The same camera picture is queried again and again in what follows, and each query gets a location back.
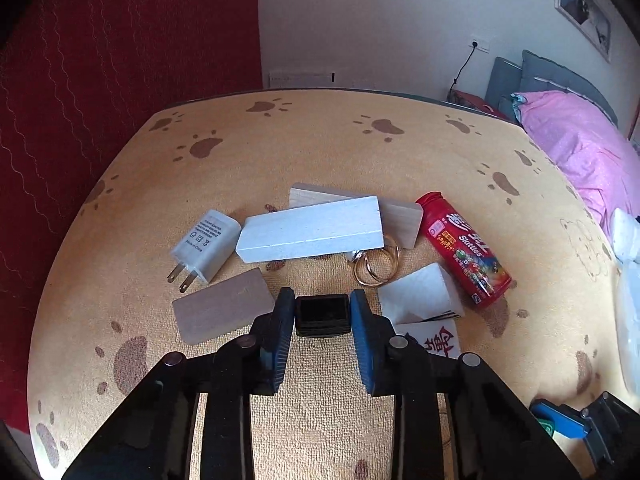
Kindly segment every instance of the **gray wooden block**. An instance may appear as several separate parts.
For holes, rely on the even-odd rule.
[[[174,300],[175,321],[182,340],[197,345],[250,324],[273,310],[273,296],[260,269]]]
[[[313,184],[296,182],[289,190],[289,208],[337,202],[368,196]],[[413,249],[422,222],[422,207],[415,202],[402,202],[378,197],[380,218],[385,234],[394,238],[403,249]]]

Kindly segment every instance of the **plug prong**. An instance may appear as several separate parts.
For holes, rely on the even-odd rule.
[[[174,282],[174,280],[178,277],[178,274],[180,274],[180,273],[182,272],[182,270],[183,270],[183,269],[184,269],[184,264],[177,264],[177,265],[175,266],[175,269],[171,271],[171,274],[169,274],[169,275],[166,277],[166,280],[167,280],[169,283],[173,283],[173,282]]]
[[[191,285],[191,283],[193,283],[193,280],[195,280],[197,277],[197,274],[195,272],[195,270],[189,274],[184,281],[182,282],[182,285],[180,286],[180,292],[186,292],[186,290],[189,288],[189,286]]]

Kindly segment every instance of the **screw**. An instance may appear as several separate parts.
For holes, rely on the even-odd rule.
[[[180,352],[169,352],[162,358],[162,362],[167,366],[175,366],[182,361]]]
[[[477,354],[474,354],[472,352],[469,352],[467,354],[464,354],[462,356],[462,362],[467,365],[467,366],[471,366],[471,367],[476,367],[478,366],[482,361],[481,359],[478,357]]]
[[[251,348],[255,345],[255,335],[245,334],[241,335],[236,339],[236,342],[240,346],[240,348]]]
[[[391,339],[389,339],[389,344],[393,348],[402,349],[402,348],[406,348],[409,342],[401,335],[395,335]]]

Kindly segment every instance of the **white wall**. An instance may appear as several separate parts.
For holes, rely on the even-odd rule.
[[[331,70],[336,86],[444,99],[473,34],[491,41],[458,88],[484,96],[496,56],[527,49],[589,79],[627,133],[640,96],[640,46],[612,12],[611,61],[554,8],[555,0],[259,0],[265,86],[272,70]]]

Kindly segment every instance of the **bed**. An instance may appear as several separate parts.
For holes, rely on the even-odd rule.
[[[524,50],[522,66],[495,59],[484,100],[523,127],[609,239],[616,208],[640,215],[640,158],[617,130],[613,108],[587,79]]]

